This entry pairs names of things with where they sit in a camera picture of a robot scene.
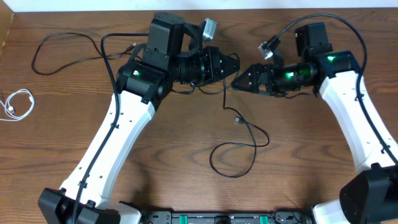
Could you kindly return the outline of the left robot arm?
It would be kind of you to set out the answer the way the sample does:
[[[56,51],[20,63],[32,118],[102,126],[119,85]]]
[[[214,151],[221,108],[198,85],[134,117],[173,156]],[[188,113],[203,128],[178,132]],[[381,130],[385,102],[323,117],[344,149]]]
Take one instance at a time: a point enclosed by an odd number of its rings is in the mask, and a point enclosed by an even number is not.
[[[61,187],[44,189],[38,205],[47,223],[139,223],[132,205],[111,204],[114,185],[133,144],[174,83],[210,85],[239,70],[239,62],[210,42],[217,24],[194,25],[169,12],[155,14],[147,42],[133,48],[117,73],[103,123]]]

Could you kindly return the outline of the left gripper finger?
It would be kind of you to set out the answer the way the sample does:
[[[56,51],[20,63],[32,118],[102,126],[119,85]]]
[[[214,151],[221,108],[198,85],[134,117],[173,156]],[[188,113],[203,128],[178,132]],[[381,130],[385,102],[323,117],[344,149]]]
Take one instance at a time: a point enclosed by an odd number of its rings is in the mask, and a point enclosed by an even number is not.
[[[238,63],[225,63],[222,67],[222,79],[227,79],[230,75],[240,70],[240,64]]]
[[[240,58],[237,53],[230,53],[228,55],[221,54],[221,68],[240,68]]]

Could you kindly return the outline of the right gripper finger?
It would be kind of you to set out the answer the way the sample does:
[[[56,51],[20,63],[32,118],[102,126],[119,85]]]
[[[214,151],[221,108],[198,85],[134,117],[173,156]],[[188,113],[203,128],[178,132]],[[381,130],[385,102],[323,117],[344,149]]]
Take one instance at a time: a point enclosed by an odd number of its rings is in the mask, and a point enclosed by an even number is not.
[[[260,82],[261,64],[257,63],[251,65],[238,78],[233,81],[233,84],[259,84]]]
[[[238,90],[238,91],[245,91],[249,93],[259,93],[259,85],[253,83],[253,82],[248,82],[248,83],[243,83],[243,82],[233,82],[231,84],[233,89]]]

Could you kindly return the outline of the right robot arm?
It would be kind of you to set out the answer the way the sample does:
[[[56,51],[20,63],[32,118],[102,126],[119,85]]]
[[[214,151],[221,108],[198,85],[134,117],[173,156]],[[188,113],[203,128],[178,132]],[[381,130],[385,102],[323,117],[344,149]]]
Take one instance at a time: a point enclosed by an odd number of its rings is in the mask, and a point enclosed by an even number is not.
[[[331,108],[349,145],[356,177],[338,199],[312,208],[314,223],[380,223],[397,218],[397,143],[385,127],[364,84],[364,68],[349,50],[335,51],[324,23],[295,30],[301,62],[250,66],[234,89],[288,98],[312,87]]]

